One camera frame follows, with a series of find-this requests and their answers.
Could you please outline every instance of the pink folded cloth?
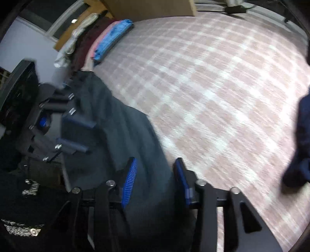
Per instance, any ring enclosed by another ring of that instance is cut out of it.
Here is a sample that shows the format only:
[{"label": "pink folded cloth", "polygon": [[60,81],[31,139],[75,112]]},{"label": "pink folded cloth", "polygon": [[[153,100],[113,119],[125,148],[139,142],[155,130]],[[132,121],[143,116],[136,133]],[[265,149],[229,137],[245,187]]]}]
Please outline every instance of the pink folded cloth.
[{"label": "pink folded cloth", "polygon": [[106,34],[120,21],[115,21],[112,24],[110,24],[95,40],[95,42],[91,45],[91,47],[88,50],[88,53],[85,58],[84,66],[81,68],[82,71],[94,71],[94,62],[93,62],[93,56],[95,53],[95,50],[98,46],[98,44],[103,40],[103,38],[106,36]]}]

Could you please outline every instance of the metal screw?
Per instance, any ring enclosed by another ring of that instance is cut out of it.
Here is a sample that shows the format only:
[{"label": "metal screw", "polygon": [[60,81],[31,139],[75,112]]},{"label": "metal screw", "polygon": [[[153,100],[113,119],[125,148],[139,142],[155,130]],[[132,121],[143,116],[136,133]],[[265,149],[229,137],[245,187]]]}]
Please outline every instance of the metal screw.
[{"label": "metal screw", "polygon": [[203,179],[198,179],[198,180],[196,181],[196,184],[199,185],[199,186],[202,186],[202,187],[205,186],[206,183],[207,183],[207,181],[205,181],[205,180],[203,180]]},{"label": "metal screw", "polygon": [[240,193],[240,189],[238,187],[233,187],[230,189],[230,191],[233,193],[233,194],[239,194]]},{"label": "metal screw", "polygon": [[75,187],[72,189],[72,193],[74,193],[74,194],[78,194],[78,193],[80,193],[80,191],[81,191],[81,189],[79,187]]},{"label": "metal screw", "polygon": [[70,109],[69,114],[73,115],[75,113],[75,111],[77,111],[75,108]]},{"label": "metal screw", "polygon": [[70,95],[68,96],[69,100],[72,100],[72,99],[73,99],[73,97],[74,97],[74,94],[73,94],[73,93],[72,93],[72,94],[70,94]]},{"label": "metal screw", "polygon": [[115,181],[114,180],[108,180],[105,184],[109,187],[113,187],[113,186],[115,186]]},{"label": "metal screw", "polygon": [[30,229],[30,233],[33,236],[37,236],[38,235],[37,231],[34,228]]},{"label": "metal screw", "polygon": [[55,149],[60,149],[62,147],[61,144],[56,144]]}]

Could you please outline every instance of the pink plaid floor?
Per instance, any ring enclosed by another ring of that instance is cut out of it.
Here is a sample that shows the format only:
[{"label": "pink plaid floor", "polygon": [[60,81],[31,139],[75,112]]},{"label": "pink plaid floor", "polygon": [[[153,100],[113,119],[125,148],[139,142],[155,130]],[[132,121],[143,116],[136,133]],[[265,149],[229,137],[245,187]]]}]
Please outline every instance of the pink plaid floor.
[{"label": "pink plaid floor", "polygon": [[95,73],[148,115],[170,163],[183,157],[213,186],[239,187],[288,251],[309,222],[309,185],[280,193],[297,102],[310,83],[307,47],[277,25],[241,17],[137,22]]}]

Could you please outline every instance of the white cloth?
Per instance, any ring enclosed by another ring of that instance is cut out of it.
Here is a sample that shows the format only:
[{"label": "white cloth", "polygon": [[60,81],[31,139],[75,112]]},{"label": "white cloth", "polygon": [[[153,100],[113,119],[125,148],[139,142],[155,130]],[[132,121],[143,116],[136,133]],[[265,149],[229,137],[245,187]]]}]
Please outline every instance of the white cloth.
[{"label": "white cloth", "polygon": [[90,14],[75,30],[73,30],[71,37],[59,50],[59,53],[54,62],[54,66],[56,68],[67,67],[69,65],[70,60],[66,54],[73,53],[75,49],[75,42],[77,41],[78,37],[82,34],[87,26],[92,24],[98,18],[98,16],[99,15],[97,13]]}]

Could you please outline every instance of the white wall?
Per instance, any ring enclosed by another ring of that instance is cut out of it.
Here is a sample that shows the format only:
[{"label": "white wall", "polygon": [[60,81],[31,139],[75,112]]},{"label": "white wall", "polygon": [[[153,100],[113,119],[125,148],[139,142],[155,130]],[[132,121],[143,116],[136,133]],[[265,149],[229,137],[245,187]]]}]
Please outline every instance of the white wall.
[{"label": "white wall", "polygon": [[32,59],[36,61],[40,82],[61,86],[66,69],[57,69],[53,65],[58,53],[53,48],[54,44],[17,18],[0,43],[0,67],[12,72],[22,59]]}]

